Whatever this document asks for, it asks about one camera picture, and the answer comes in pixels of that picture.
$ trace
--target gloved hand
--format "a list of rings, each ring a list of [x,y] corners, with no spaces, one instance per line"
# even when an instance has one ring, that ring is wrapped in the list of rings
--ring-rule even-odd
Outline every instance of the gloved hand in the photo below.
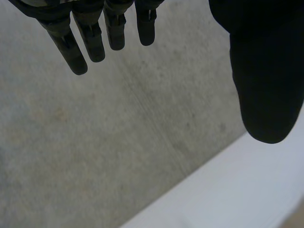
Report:
[[[134,0],[10,0],[46,28],[75,74],[86,62],[69,28],[74,18],[92,61],[105,57],[98,18],[104,8],[110,46],[124,47],[124,12]],[[163,0],[135,0],[141,43],[154,41],[155,9]],[[282,141],[304,99],[304,1],[209,0],[216,21],[230,33],[230,58],[242,118],[266,143]]]
[[[93,62],[105,58],[98,19],[104,10],[106,30],[113,50],[124,48],[124,13],[134,0],[9,0],[29,17],[36,18],[47,30],[71,70],[87,72],[86,61],[70,29],[73,12],[86,50]],[[154,42],[156,8],[164,0],[135,0],[140,41],[147,46]]]
[[[209,0],[230,33],[230,59],[248,132],[282,141],[304,99],[304,1]]]

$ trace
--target glove finger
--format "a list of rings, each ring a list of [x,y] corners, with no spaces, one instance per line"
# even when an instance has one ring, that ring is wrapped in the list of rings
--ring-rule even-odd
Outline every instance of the glove finger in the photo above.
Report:
[[[47,30],[71,70],[76,75],[86,73],[86,61],[71,31],[70,17],[56,21],[39,20],[39,22]]]
[[[265,143],[278,143],[289,134],[303,104],[304,17],[295,18],[250,40],[230,36],[243,122]]]
[[[156,8],[163,0],[136,0],[137,29],[141,44],[151,45],[155,40]]]
[[[124,13],[133,4],[134,0],[105,0],[104,19],[112,50],[124,48]]]
[[[98,19],[103,10],[104,2],[73,3],[73,16],[84,41],[86,50],[93,62],[100,62],[105,58],[105,49],[101,37]]]

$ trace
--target gray concrete surface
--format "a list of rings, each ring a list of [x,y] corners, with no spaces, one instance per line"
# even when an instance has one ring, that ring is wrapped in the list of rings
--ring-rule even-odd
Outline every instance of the gray concrete surface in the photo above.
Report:
[[[0,1],[0,227],[117,228],[244,131],[228,34],[207,0],[166,0],[156,41],[74,75],[46,31]],[[104,28],[103,16],[100,18]]]

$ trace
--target white wall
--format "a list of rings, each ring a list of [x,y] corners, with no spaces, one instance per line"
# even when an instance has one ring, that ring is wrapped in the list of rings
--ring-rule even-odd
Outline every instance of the white wall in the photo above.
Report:
[[[304,196],[304,112],[282,142],[242,136],[122,228],[275,228]]]

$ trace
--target white baseboard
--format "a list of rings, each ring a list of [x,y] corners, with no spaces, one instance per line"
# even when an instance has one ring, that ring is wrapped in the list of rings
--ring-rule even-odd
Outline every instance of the white baseboard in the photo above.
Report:
[[[245,134],[122,228],[276,228],[304,196],[304,112],[269,145]]]

